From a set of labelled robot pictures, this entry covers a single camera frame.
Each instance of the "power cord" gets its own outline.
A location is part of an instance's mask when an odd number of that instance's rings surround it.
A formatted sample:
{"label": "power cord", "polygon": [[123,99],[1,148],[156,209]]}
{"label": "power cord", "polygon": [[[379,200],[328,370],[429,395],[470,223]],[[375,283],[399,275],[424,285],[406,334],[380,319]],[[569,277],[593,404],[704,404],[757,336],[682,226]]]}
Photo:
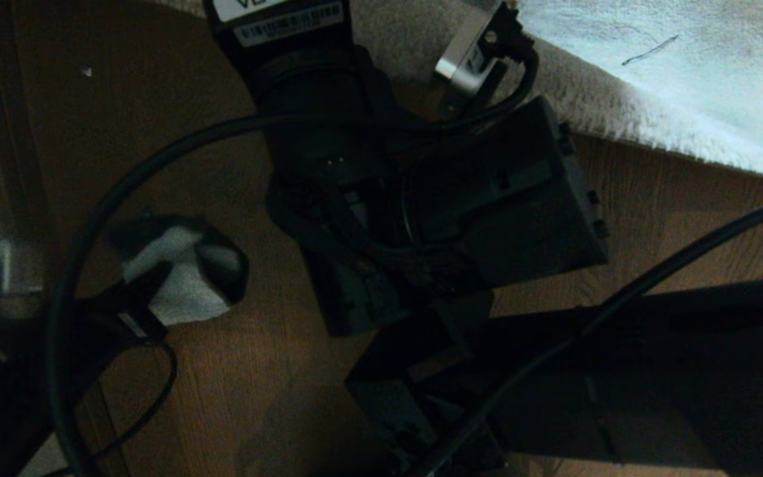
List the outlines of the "power cord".
{"label": "power cord", "polygon": [[673,256],[661,262],[645,274],[634,279],[617,293],[606,299],[599,306],[599,311],[591,320],[585,324],[578,335],[561,339],[534,359],[526,360],[518,364],[513,370],[493,384],[488,392],[485,393],[479,404],[467,411],[463,417],[449,429],[441,440],[437,441],[428,454],[420,462],[412,466],[405,477],[429,477],[437,468],[440,468],[455,451],[464,444],[467,437],[481,425],[482,421],[490,414],[490,411],[505,397],[505,394],[520,384],[522,378],[526,377],[532,371],[537,369],[543,363],[559,355],[562,351],[578,343],[585,336],[590,335],[606,320],[614,316],[627,303],[638,298],[656,285],[663,282],[685,266],[705,256],[709,251],[719,247],[725,242],[754,229],[763,224],[763,207],[731,221],[729,224],[714,230],[714,232],[703,236],[697,241],[692,242],[685,248],[682,248]]}
{"label": "power cord", "polygon": [[[119,435],[119,437],[108,444],[108,446],[91,455],[90,459],[93,461],[97,461],[104,456],[107,456],[109,453],[112,453],[119,449],[119,447],[122,447],[125,443],[130,441],[131,438],[135,437],[135,435],[140,432],[140,430],[143,429],[152,420],[153,417],[155,417],[155,414],[158,413],[158,410],[160,410],[161,406],[164,405],[164,402],[166,402],[167,398],[170,396],[173,384],[176,383],[176,377],[178,377],[178,358],[176,357],[176,351],[172,349],[172,346],[162,341],[158,343],[144,343],[141,346],[137,346],[137,348],[140,347],[158,347],[163,350],[164,354],[167,356],[167,359],[170,360],[170,376],[167,377],[166,384],[164,384],[164,389],[161,389],[160,395],[155,398],[155,401],[152,402],[152,405],[149,405],[149,408],[145,411],[145,413],[142,414],[142,416],[140,416],[140,419],[137,419],[136,422],[131,425],[128,431],[125,431]],[[72,473],[72,467],[64,467],[48,474],[43,474],[41,477],[64,477],[64,475],[69,475]]]}

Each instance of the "white carpet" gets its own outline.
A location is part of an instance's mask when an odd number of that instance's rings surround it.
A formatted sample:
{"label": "white carpet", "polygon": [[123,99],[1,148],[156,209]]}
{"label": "white carpet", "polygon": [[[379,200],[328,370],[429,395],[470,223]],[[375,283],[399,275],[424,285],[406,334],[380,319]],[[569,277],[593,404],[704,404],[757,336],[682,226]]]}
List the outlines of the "white carpet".
{"label": "white carpet", "polygon": [[[203,15],[199,0],[149,1]],[[474,1],[352,0],[355,40],[393,78],[428,81]],[[575,130],[763,175],[763,0],[520,8],[541,39],[535,93]]]}

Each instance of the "screw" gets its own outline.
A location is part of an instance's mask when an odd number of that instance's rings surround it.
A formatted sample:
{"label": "screw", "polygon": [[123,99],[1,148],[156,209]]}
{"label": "screw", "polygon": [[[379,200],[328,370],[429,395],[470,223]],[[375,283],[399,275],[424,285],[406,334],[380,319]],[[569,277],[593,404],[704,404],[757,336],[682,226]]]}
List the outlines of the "screw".
{"label": "screw", "polygon": [[493,45],[499,40],[499,35],[496,34],[496,31],[488,30],[485,33],[485,42],[489,45]]}

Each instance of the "barcode label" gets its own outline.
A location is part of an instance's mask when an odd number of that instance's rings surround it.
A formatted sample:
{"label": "barcode label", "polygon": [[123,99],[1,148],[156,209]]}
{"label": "barcode label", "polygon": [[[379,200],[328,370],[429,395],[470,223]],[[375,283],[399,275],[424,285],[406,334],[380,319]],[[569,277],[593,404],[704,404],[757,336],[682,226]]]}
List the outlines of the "barcode label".
{"label": "barcode label", "polygon": [[286,15],[280,15],[264,21],[256,21],[234,29],[240,44],[249,46],[261,45],[317,30],[343,21],[343,8],[340,2],[325,3],[312,9],[299,10]]}

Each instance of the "white cloth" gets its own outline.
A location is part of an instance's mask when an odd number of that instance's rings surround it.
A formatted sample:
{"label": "white cloth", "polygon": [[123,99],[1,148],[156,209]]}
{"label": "white cloth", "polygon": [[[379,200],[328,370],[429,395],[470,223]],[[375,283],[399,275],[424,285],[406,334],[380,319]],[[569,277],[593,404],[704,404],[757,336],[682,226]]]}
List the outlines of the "white cloth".
{"label": "white cloth", "polygon": [[[125,283],[130,283],[159,262],[172,262],[170,275],[149,303],[149,310],[165,326],[199,322],[229,310],[230,303],[202,273],[194,248],[202,238],[202,233],[172,227],[122,264]],[[235,274],[239,272],[240,260],[229,248],[210,245],[199,247],[199,253],[212,266],[222,266]]]}
{"label": "white cloth", "polygon": [[[203,16],[199,0],[149,1]],[[355,40],[393,78],[427,81],[467,2],[352,0]],[[575,130],[763,175],[763,0],[519,3],[542,39],[535,93]]]}

